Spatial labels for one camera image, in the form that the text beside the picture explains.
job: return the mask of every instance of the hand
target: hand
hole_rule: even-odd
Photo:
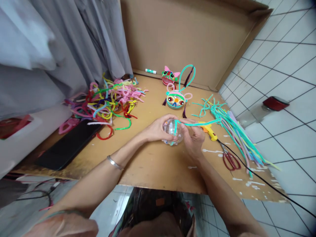
[[[202,144],[205,140],[205,133],[201,127],[195,126],[191,127],[194,134],[190,136],[188,128],[183,123],[197,123],[197,121],[192,119],[181,119],[180,124],[183,135],[184,135],[184,143],[187,148],[189,155],[192,158],[199,158],[203,156],[201,148]]]
[[[178,117],[176,115],[166,114],[161,118],[156,119],[151,125],[141,131],[140,135],[143,136],[148,142],[158,140],[177,141],[178,138],[176,136],[167,134],[162,128],[163,123],[168,119],[178,120]]]

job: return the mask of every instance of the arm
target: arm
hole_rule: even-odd
[[[134,153],[149,141],[166,139],[176,141],[177,137],[167,134],[162,124],[169,118],[177,119],[175,115],[165,115],[155,120],[150,126],[138,133],[119,150],[111,155],[112,160],[124,168]],[[108,159],[102,161],[91,170],[45,215],[62,210],[78,210],[89,218],[97,206],[108,196],[118,183],[122,170],[113,166]]]
[[[190,119],[182,119],[181,122],[196,123],[196,121]],[[191,127],[194,134],[190,136],[185,125],[181,124],[181,128],[188,154],[196,163],[206,184],[207,193],[225,222],[229,234],[239,236],[242,233],[249,232],[258,236],[268,236],[231,187],[205,159],[201,151],[205,139],[203,130],[200,127]]]

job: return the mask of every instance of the red lid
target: red lid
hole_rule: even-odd
[[[267,106],[269,109],[275,111],[280,111],[290,105],[290,103],[276,96],[270,96],[263,102],[263,104]]]

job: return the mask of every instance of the glue stick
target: glue stick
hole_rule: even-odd
[[[157,74],[157,72],[156,72],[156,71],[154,71],[154,70],[150,70],[150,69],[145,69],[145,72],[149,72],[149,73],[152,73],[152,74]]]

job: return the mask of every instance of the silver bracelet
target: silver bracelet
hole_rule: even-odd
[[[119,166],[117,163],[114,162],[114,160],[111,159],[111,156],[108,156],[107,159],[110,161],[110,163],[112,165],[114,165],[115,168],[117,168],[119,170],[123,170],[123,168],[121,166]]]

